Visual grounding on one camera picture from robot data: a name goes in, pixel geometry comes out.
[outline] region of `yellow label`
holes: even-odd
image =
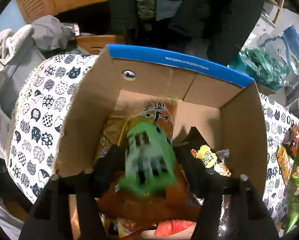
[[[217,156],[214,152],[211,151],[211,148],[207,145],[202,145],[200,150],[197,152],[196,158],[202,160],[205,165],[205,168],[211,168],[214,166],[217,161]]]

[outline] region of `cardboard box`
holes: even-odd
[[[125,70],[135,78],[127,80]],[[232,175],[247,174],[263,195],[267,137],[254,80],[197,57],[127,45],[106,46],[76,90],[58,142],[58,173],[91,167],[108,115],[151,96],[179,99],[173,137],[196,126],[212,148],[230,150]]]

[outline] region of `tablecloth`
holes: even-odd
[[[56,55],[36,68],[13,113],[8,172],[34,203],[53,173],[57,142],[70,100],[96,55]]]
[[[283,106],[260,93],[267,134],[267,172],[263,202],[276,223],[287,213],[287,192],[276,158],[277,146],[292,124],[299,126],[299,119]]]

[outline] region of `white fabric with cat print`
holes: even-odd
[[[78,83],[98,56],[56,55],[45,60],[20,92],[25,102],[15,113],[8,171],[34,203],[48,182],[60,129]]]
[[[287,213],[287,192],[276,158],[277,147],[293,123],[299,126],[299,119],[283,106],[260,93],[267,135],[267,172],[263,202],[276,223]]]

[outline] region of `wall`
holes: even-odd
[[[16,3],[11,0],[8,6],[0,15],[0,32],[4,29],[11,28],[14,32],[26,25]]]
[[[268,19],[273,21],[277,12],[277,8],[274,5],[266,2],[264,4],[264,9],[269,15]],[[290,25],[294,25],[297,34],[299,35],[299,15],[286,8],[282,9],[275,25],[276,28],[272,31],[272,36],[278,35],[282,31],[286,30]]]

